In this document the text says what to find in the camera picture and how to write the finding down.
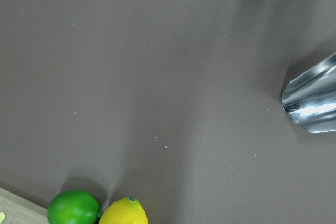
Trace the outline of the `metal ice scoop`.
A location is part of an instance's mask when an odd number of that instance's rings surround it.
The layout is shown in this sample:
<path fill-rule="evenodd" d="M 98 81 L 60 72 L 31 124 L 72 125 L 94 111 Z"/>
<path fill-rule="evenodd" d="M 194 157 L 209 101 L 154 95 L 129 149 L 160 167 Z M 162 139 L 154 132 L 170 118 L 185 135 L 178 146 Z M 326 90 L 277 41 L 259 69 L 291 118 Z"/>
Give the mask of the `metal ice scoop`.
<path fill-rule="evenodd" d="M 292 123 L 308 132 L 335 131 L 335 54 L 292 79 L 281 104 Z"/>

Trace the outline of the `wooden cutting board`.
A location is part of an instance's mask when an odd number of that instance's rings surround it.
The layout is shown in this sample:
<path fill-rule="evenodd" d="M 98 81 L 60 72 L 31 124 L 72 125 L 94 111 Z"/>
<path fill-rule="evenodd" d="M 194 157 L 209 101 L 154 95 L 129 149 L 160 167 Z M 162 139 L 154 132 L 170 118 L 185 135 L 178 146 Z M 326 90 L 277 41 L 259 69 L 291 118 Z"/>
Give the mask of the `wooden cutting board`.
<path fill-rule="evenodd" d="M 48 223 L 47 210 L 27 199 L 1 188 L 2 223 Z"/>

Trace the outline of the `yellow lemon front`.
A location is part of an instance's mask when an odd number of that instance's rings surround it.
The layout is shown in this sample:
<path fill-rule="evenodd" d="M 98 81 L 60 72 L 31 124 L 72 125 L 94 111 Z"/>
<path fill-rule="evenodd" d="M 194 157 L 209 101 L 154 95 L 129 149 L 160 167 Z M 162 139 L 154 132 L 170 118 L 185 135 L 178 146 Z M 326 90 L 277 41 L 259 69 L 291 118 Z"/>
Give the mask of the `yellow lemon front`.
<path fill-rule="evenodd" d="M 141 203 L 134 197 L 125 197 L 111 204 L 102 214 L 99 224 L 149 223 Z"/>

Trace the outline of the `yellow plastic knife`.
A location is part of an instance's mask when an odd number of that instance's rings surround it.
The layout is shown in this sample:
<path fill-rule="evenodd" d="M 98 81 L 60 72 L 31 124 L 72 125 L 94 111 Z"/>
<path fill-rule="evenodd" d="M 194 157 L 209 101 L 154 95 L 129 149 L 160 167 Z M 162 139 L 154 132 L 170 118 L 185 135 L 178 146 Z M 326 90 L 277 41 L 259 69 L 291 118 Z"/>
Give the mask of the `yellow plastic knife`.
<path fill-rule="evenodd" d="M 0 212 L 0 224 L 5 220 L 6 216 L 4 212 Z"/>

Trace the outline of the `green lime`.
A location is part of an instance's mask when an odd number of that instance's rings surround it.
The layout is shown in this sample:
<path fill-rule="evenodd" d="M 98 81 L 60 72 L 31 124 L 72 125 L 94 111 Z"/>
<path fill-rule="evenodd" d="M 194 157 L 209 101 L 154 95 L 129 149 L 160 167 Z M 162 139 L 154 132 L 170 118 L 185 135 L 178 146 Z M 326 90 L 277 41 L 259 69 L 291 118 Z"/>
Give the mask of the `green lime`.
<path fill-rule="evenodd" d="M 59 193 L 47 209 L 48 223 L 97 223 L 101 216 L 98 201 L 84 190 Z"/>

